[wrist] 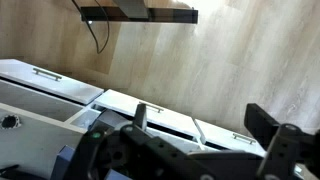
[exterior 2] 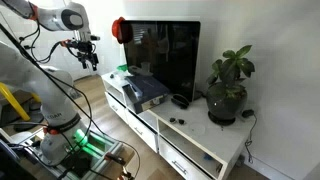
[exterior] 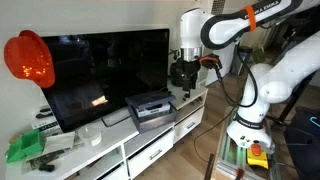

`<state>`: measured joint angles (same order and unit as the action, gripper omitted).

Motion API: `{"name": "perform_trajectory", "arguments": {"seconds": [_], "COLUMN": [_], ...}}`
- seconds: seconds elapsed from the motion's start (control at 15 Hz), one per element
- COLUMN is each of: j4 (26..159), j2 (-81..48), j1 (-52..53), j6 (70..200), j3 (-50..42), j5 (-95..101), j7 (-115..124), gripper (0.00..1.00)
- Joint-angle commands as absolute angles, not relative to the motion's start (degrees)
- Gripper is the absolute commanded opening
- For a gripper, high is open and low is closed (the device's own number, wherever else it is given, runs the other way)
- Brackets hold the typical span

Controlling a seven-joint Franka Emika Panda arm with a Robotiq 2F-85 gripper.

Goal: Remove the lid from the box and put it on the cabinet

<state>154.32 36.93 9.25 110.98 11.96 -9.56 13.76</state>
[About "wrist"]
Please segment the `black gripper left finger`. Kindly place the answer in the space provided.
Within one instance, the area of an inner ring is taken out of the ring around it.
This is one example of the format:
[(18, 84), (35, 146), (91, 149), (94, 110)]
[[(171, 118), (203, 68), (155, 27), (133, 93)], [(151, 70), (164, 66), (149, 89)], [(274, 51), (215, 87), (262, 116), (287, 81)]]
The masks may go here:
[(114, 129), (98, 122), (82, 136), (63, 180), (103, 180), (124, 169), (135, 180), (214, 180), (197, 160), (160, 137), (148, 134), (146, 107), (134, 120)]

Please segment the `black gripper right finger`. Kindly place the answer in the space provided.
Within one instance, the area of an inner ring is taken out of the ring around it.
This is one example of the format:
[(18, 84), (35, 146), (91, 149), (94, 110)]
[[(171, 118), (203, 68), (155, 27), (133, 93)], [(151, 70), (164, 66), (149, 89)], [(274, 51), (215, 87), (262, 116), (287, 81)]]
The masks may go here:
[(294, 124), (281, 124), (256, 103), (246, 105), (244, 126), (266, 151), (192, 153), (215, 180), (302, 180), (294, 173), (303, 164), (320, 179), (319, 132), (308, 134)]

